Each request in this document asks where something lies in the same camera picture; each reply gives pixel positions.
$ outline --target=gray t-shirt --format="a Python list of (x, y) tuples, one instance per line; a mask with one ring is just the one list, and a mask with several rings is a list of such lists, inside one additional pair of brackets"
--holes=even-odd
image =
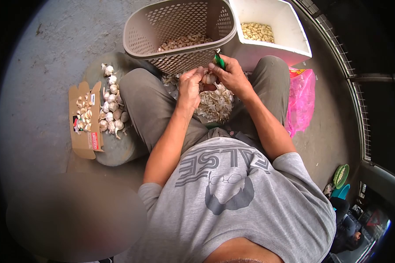
[(271, 164), (258, 150), (217, 137), (186, 151), (164, 188), (138, 195), (148, 228), (115, 262), (202, 262), (245, 237), (286, 262), (321, 262), (335, 235), (335, 212), (295, 152)]

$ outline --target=left hand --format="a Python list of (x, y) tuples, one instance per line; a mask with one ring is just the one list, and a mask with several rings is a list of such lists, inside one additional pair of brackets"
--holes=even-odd
[(203, 67), (192, 69), (179, 78), (179, 98), (177, 107), (192, 115), (199, 106), (199, 82), (203, 77)]

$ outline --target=pink plastic bag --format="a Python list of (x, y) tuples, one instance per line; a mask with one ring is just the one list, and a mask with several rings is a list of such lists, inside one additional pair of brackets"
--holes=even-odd
[(290, 71), (290, 96), (284, 127), (292, 138), (297, 131), (305, 131), (315, 109), (316, 77), (311, 69)]

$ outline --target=cardboard box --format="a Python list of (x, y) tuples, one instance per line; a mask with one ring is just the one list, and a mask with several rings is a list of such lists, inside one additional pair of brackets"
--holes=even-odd
[[(97, 82), (91, 91), (89, 90), (88, 83), (84, 81), (79, 84), (79, 89), (76, 85), (73, 85), (68, 91), (68, 117), (70, 136), (72, 137), (72, 148), (79, 157), (85, 159), (95, 159), (94, 151), (103, 151), (101, 150), (101, 147), (104, 146), (104, 143), (102, 134), (99, 131), (98, 121), (101, 108), (100, 89), (101, 81)], [(85, 95), (88, 92), (90, 93), (88, 100), (92, 111), (91, 131), (77, 132), (76, 111), (79, 110), (79, 108), (76, 105), (76, 101), (79, 97), (82, 97), (82, 101), (85, 101)]]

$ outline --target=hand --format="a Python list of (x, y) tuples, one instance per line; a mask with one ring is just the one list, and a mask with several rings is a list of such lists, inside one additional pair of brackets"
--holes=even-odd
[(195, 109), (199, 106), (199, 82), (203, 77), (203, 67), (192, 69), (179, 79), (179, 98), (177, 99), (177, 106), (186, 113), (193, 114)]
[(225, 70), (209, 63), (208, 69), (212, 71), (224, 86), (243, 100), (247, 95), (253, 94), (253, 87), (247, 80), (237, 59), (220, 55), (225, 63)]

